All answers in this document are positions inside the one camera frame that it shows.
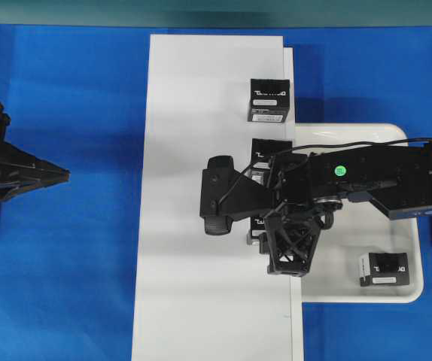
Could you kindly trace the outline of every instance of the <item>blue background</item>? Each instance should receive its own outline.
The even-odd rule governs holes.
[[[7,140],[71,170],[70,183],[2,207],[0,361],[130,359],[151,33],[283,35],[295,49],[300,122],[432,136],[432,27],[0,26]],[[432,220],[418,225],[421,297],[305,304],[307,361],[432,359]]]

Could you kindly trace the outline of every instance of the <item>green sticker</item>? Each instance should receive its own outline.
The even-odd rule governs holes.
[[[343,165],[338,165],[338,166],[335,168],[335,174],[336,174],[338,177],[343,177],[343,176],[346,174],[346,168],[345,168]]]

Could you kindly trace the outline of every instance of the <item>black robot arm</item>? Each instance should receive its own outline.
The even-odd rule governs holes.
[[[261,159],[267,167],[258,181],[251,179],[254,162],[240,173],[230,156],[211,158],[202,173],[205,232],[227,234],[233,221],[258,217],[268,273],[303,276],[343,199],[370,202],[390,220],[432,215],[432,139],[426,140],[422,147],[390,145],[395,141],[309,155],[280,150]]]

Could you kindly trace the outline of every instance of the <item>white tray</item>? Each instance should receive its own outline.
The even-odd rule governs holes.
[[[402,129],[391,124],[297,124],[295,144],[402,138]],[[410,285],[360,287],[358,257],[368,252],[406,252]],[[367,202],[344,202],[333,228],[321,233],[312,268],[302,279],[304,302],[407,303],[420,296],[423,286],[416,219],[390,221]]]

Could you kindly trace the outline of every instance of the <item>small black box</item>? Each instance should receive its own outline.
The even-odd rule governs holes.
[[[271,153],[276,153],[281,150],[290,149],[293,146],[292,141],[275,141],[272,139],[253,139],[251,142],[251,163],[254,163],[249,171],[249,178],[258,182],[262,186],[266,185],[269,177],[269,160],[265,159],[259,162]],[[264,221],[262,217],[251,217],[250,230],[248,233],[247,242],[253,244],[258,242],[259,235],[265,232]]]
[[[410,284],[406,253],[367,253],[359,259],[360,286]]]
[[[251,79],[248,122],[283,123],[290,111],[290,81]]]

